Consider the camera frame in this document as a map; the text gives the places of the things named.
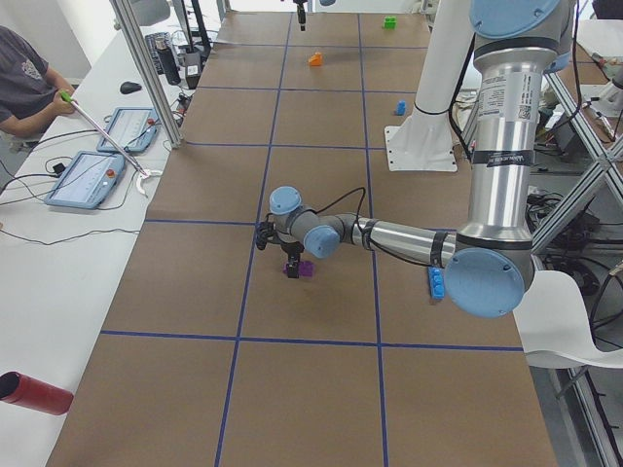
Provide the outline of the purple trapezoid block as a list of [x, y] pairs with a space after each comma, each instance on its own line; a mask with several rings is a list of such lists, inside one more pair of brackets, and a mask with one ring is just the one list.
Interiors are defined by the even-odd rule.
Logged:
[[[300, 261], [300, 277], [313, 277], [314, 271], [315, 265], [312, 261]], [[283, 266], [282, 272], [286, 275], [285, 265]]]

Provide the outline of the orange trapezoid block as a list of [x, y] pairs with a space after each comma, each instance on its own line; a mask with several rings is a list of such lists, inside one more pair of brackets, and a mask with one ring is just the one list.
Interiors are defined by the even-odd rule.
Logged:
[[318, 67], [323, 64], [323, 54], [321, 52], [315, 52], [309, 59], [308, 65], [310, 67]]

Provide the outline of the green stud block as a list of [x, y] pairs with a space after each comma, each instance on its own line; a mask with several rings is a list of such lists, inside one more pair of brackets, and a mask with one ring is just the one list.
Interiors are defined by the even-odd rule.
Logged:
[[387, 16], [384, 18], [384, 29], [394, 29], [397, 24], [397, 18], [394, 16]]

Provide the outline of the black water bottle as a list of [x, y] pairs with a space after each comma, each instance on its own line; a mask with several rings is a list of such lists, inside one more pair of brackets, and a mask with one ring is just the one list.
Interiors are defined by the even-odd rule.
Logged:
[[177, 68], [176, 59], [170, 46], [168, 46], [166, 42], [160, 38], [156, 41], [156, 51], [167, 82], [173, 86], [179, 85], [181, 83], [181, 77]]

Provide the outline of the long blue stud block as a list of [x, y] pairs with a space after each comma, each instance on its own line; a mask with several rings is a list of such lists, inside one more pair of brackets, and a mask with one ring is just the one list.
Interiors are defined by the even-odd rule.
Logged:
[[427, 268], [429, 295], [433, 300], [443, 300], [446, 296], [443, 270], [437, 267]]

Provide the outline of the black computer mouse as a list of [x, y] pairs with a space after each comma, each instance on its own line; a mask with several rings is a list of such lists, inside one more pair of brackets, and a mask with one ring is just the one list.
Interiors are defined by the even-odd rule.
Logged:
[[125, 81], [120, 84], [119, 91], [123, 95], [131, 94], [142, 90], [142, 86], [135, 82]]

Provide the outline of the far teach pendant tablet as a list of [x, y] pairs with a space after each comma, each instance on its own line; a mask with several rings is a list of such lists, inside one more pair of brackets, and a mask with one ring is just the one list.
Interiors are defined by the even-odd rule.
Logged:
[[154, 108], [117, 107], [105, 130], [127, 153], [144, 152], [156, 138], [160, 118]]

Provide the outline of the teach pendant tablet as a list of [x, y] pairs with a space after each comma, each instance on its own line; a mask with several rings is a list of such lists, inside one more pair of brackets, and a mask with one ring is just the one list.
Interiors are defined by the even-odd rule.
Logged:
[[160, 118], [154, 108], [117, 107], [105, 130], [127, 153], [144, 152], [156, 138]]
[[115, 189], [126, 161], [120, 154], [79, 152], [44, 198], [50, 206], [95, 209]]

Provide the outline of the near teach pendant tablet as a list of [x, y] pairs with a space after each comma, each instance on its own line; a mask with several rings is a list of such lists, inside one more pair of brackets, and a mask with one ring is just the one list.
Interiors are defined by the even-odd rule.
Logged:
[[95, 209], [115, 189], [126, 161], [120, 154], [79, 152], [44, 198], [50, 206]]

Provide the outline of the long reacher grabber stick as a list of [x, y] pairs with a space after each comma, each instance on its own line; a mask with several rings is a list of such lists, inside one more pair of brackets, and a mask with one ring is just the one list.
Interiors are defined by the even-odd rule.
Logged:
[[138, 172], [137, 179], [135, 181], [136, 190], [145, 197], [148, 197], [145, 188], [143, 187], [143, 182], [150, 179], [161, 176], [163, 172], [157, 169], [148, 169], [144, 168], [134, 156], [130, 155], [124, 147], [118, 143], [94, 118], [92, 118], [75, 100], [66, 90], [61, 90], [59, 92], [61, 99], [70, 104], [84, 119], [86, 119], [98, 132], [99, 134], [109, 142], [113, 148], [121, 154], [124, 159], [130, 163], [133, 168]]

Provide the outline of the white plastic chair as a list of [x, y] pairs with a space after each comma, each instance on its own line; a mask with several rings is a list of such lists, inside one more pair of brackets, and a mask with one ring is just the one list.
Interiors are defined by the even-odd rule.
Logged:
[[601, 351], [576, 282], [557, 270], [539, 270], [513, 316], [527, 363], [542, 369], [622, 368], [622, 351]]

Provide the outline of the seated person grey shirt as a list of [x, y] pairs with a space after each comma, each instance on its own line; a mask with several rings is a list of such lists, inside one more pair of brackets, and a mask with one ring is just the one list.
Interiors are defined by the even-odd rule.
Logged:
[[45, 132], [74, 107], [63, 100], [72, 85], [12, 29], [1, 28], [1, 130], [18, 138]]

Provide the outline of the red cylinder bottle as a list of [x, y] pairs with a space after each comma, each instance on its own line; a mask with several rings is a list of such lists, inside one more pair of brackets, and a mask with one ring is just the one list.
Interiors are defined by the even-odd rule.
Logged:
[[18, 372], [1, 376], [1, 401], [42, 413], [67, 413], [74, 395], [65, 389]]

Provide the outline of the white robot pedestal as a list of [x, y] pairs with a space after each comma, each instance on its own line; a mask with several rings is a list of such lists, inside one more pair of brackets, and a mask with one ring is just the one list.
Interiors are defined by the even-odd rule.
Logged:
[[385, 128], [391, 171], [457, 170], [450, 112], [464, 64], [471, 57], [470, 7], [465, 0], [443, 0], [438, 5], [413, 112], [401, 126]]

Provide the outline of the aluminium frame post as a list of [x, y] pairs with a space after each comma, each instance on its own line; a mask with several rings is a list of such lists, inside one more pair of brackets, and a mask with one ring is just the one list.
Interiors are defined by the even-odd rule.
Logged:
[[153, 65], [143, 33], [129, 0], [110, 0], [115, 17], [121, 26], [130, 54], [157, 111], [172, 149], [182, 142], [179, 127], [173, 118], [162, 82]]

